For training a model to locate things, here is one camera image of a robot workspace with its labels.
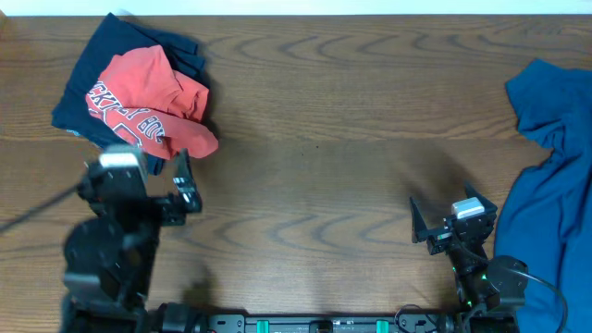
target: white wall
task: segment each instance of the white wall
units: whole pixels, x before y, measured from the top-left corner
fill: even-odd
[[[592,14],[592,0],[0,0],[8,16]]]

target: folded red shirt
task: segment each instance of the folded red shirt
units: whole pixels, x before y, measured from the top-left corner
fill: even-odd
[[[218,141],[199,124],[208,90],[168,63],[162,46],[115,55],[86,94],[89,113],[126,142],[170,159],[187,148],[193,157],[214,152]]]

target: folded clothing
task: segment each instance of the folded clothing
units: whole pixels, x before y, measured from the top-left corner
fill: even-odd
[[[203,82],[201,74],[204,59],[196,55],[197,43],[175,33],[146,29],[108,14],[72,70],[64,95],[52,113],[52,125],[83,136],[102,148],[125,143],[103,121],[89,114],[85,95],[98,81],[113,56],[159,44],[173,69]],[[149,171],[159,174],[164,160],[150,155],[147,160]]]
[[[566,331],[590,331],[592,265],[592,71],[534,61],[506,85],[518,130],[553,151],[514,182],[499,216],[495,254],[524,261],[528,271],[561,290],[569,307]],[[562,305],[546,287],[528,282],[520,331],[554,332]]]
[[[91,116],[127,143],[170,159],[187,148],[193,157],[217,149],[214,135],[198,121],[208,90],[173,70],[161,45],[115,55],[86,94]]]

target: tabletop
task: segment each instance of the tabletop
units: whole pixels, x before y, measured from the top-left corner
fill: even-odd
[[[464,180],[501,208],[549,155],[516,131],[504,83],[535,58],[592,68],[586,16],[125,19],[200,42],[220,137],[191,161],[203,212],[163,229],[150,308],[454,308],[448,258],[411,242],[409,196],[432,226]],[[9,18],[0,31],[0,221],[98,155],[50,122],[100,21]],[[150,178],[150,193],[172,190],[171,174]],[[72,196],[0,235],[0,332],[57,331],[62,243],[92,216]]]

